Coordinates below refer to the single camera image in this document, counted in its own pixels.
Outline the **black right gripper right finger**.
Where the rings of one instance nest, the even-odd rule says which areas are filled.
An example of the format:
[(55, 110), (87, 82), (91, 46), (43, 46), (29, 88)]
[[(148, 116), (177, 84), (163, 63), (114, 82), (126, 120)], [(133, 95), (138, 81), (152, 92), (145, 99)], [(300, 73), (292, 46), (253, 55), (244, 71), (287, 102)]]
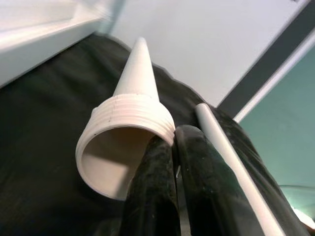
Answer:
[(261, 236), (258, 219), (232, 169), (195, 126), (175, 131), (192, 236)]

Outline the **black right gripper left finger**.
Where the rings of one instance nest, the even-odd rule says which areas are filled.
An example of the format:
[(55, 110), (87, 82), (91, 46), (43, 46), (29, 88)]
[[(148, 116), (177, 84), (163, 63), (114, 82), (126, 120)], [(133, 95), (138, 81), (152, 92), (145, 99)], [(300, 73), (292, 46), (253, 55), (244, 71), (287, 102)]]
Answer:
[(172, 148), (150, 139), (130, 184), (123, 211), (123, 236), (180, 236)]

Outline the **white plastic table leg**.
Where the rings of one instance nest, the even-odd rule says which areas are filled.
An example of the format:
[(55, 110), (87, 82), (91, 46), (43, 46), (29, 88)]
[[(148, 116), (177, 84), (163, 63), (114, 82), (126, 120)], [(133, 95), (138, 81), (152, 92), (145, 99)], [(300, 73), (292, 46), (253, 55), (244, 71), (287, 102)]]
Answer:
[(249, 201), (265, 236), (286, 236), (284, 230), (270, 210), (238, 154), (225, 135), (210, 107), (201, 103), (195, 108), (202, 131), (215, 149), (222, 156), (225, 163), (234, 172), (242, 190)]
[(113, 95), (92, 110), (75, 150), (78, 172), (95, 192), (126, 199), (150, 139), (174, 143), (175, 123), (160, 102), (147, 42), (138, 38)]

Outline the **white plastic children table top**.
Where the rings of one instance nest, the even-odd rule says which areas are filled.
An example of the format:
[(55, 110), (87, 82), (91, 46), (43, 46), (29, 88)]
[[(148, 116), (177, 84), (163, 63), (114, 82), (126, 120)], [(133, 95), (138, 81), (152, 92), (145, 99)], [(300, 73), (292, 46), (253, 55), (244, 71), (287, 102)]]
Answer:
[(0, 0), (0, 88), (94, 33), (115, 0)]

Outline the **white plastic shell chair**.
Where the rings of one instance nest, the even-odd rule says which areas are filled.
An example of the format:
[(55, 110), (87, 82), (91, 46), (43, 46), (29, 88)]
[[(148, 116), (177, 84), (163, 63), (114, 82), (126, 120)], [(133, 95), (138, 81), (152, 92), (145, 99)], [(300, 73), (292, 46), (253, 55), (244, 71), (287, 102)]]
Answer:
[(310, 235), (315, 236), (315, 221), (306, 215), (305, 213), (301, 212), (300, 210), (296, 208), (292, 208), (298, 219), (301, 221), (301, 223), (306, 227), (307, 231), (310, 233)]

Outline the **black plastic sheet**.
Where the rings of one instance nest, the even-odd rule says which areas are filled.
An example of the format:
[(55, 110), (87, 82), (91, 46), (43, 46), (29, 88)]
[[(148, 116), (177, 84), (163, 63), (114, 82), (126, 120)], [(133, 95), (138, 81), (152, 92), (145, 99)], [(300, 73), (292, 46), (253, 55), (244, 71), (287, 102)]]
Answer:
[[(92, 110), (113, 95), (130, 52), (92, 35), (0, 89), (0, 236), (123, 236), (126, 199), (92, 190), (75, 150)], [(195, 108), (204, 100), (164, 70), (153, 71), (175, 131), (202, 131)], [(242, 128), (209, 107), (286, 236), (309, 236)], [(185, 198), (175, 132), (171, 148), (177, 198)]]

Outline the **large white board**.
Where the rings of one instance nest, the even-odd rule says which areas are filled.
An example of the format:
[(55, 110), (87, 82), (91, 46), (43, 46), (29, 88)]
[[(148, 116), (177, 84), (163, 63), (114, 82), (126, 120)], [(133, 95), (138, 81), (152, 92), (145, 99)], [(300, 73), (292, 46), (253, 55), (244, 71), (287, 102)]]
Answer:
[(216, 106), (311, 0), (125, 0), (111, 35)]

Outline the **dark grey post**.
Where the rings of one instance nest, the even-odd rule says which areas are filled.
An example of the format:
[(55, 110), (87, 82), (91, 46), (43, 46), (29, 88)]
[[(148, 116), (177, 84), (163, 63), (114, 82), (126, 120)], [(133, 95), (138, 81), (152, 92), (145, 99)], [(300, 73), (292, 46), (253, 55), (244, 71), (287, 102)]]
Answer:
[(218, 109), (235, 117), (314, 28), (315, 1), (311, 1), (218, 105)]

